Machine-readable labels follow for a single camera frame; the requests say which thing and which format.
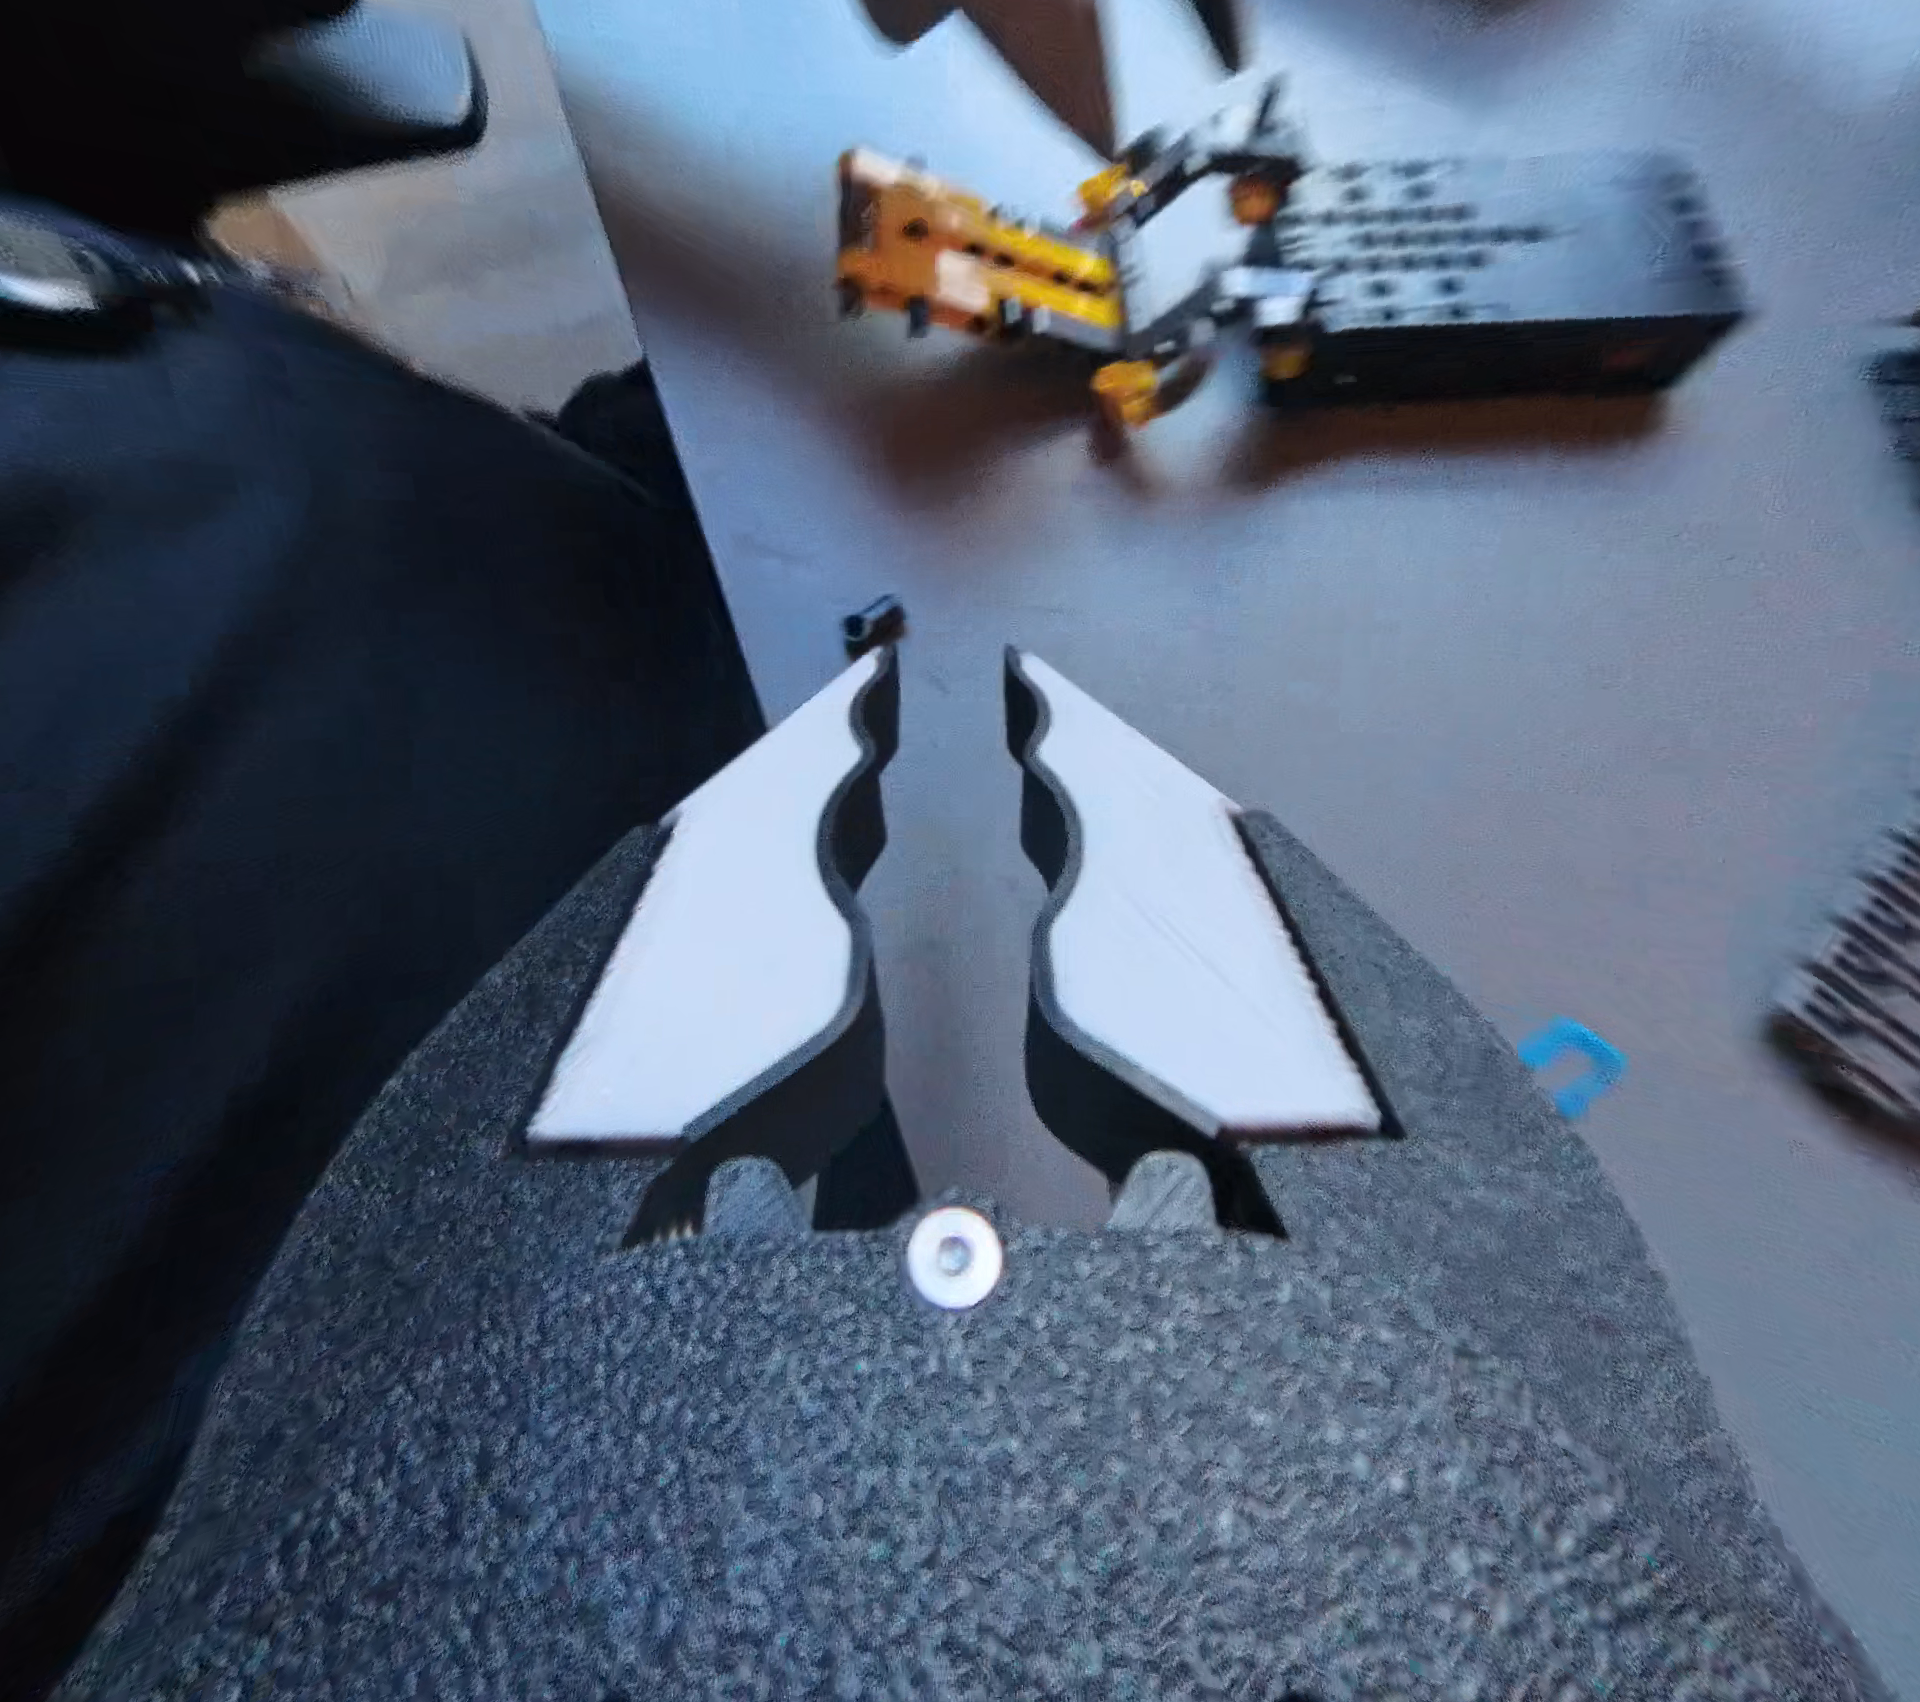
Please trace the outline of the blue plastic brick separator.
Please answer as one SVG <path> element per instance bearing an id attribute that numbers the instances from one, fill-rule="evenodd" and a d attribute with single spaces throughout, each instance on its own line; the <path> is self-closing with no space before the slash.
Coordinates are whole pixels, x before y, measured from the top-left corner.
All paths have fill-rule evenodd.
<path id="1" fill-rule="evenodd" d="M 1548 1098 L 1555 1112 L 1577 1121 L 1595 1101 L 1619 1089 L 1627 1073 L 1626 1053 L 1587 1024 L 1553 1016 L 1515 1042 L 1526 1070 L 1548 1078 Z"/>

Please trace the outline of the black perforated battery box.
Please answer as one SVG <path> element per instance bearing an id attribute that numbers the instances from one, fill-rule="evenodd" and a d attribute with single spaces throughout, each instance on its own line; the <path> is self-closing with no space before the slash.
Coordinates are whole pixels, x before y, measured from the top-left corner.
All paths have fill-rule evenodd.
<path id="1" fill-rule="evenodd" d="M 1275 411 L 1661 393 L 1748 315 L 1704 179 L 1664 152 L 1350 159 L 1250 249 L 1311 273 Z"/>

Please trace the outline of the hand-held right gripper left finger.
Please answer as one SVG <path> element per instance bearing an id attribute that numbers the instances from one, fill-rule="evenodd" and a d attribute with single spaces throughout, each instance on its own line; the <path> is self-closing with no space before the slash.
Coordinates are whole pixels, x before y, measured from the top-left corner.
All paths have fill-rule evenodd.
<path id="1" fill-rule="evenodd" d="M 800 1070 L 838 1066 L 853 1121 L 883 1055 L 859 887 L 886 848 L 900 744 L 890 646 L 852 659 L 664 819 L 635 899 L 562 1040 L 530 1148 L 691 1148 Z"/>

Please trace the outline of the grey desk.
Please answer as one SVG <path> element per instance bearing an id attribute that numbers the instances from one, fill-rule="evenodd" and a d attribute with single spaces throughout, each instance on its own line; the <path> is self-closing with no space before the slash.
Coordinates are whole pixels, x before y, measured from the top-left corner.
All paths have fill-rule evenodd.
<path id="1" fill-rule="evenodd" d="M 1915 518 L 1860 361 L 1915 306 L 1915 0 L 1248 0 L 1317 156 L 1658 150 L 1750 319 L 1659 411 L 1269 417 L 1243 361 L 1108 460 L 1086 384 L 836 315 L 870 143 L 1056 214 L 1090 169 L 965 27 L 853 0 L 536 0 L 769 716 L 907 610 L 867 890 L 924 1187 L 1104 1208 L 1026 1103 L 1022 644 L 1271 812 L 1579 1124 L 1819 1589 L 1915 1698 L 1915 1155 L 1763 1042 L 1915 776 Z"/>

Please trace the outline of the yellow grey brick arm assembly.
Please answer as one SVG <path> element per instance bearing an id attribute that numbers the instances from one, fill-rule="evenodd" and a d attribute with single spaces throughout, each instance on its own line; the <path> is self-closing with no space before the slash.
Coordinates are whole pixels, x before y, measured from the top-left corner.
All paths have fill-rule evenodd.
<path id="1" fill-rule="evenodd" d="M 915 340 L 948 329 L 998 345 L 1065 349 L 1090 368 L 1110 435 L 1177 408 L 1221 345 L 1248 345 L 1269 390 L 1314 357 L 1316 271 L 1283 260 L 1281 212 L 1308 173 L 1288 81 L 1266 76 L 1177 131 L 1145 129 L 1075 190 L 1070 225 L 1013 214 L 919 161 L 865 146 L 836 161 L 832 289 L 843 319 L 904 317 Z M 1142 239 L 1200 185 L 1220 184 L 1243 249 L 1147 311 Z"/>

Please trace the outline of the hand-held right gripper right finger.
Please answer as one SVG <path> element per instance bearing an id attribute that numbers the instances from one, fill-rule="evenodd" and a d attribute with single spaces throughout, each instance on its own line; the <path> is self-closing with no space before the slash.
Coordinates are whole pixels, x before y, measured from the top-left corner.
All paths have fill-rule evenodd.
<path id="1" fill-rule="evenodd" d="M 1243 807 L 1034 652 L 1004 655 L 1041 1028 L 1205 1140 L 1375 1137 L 1384 1107 Z"/>

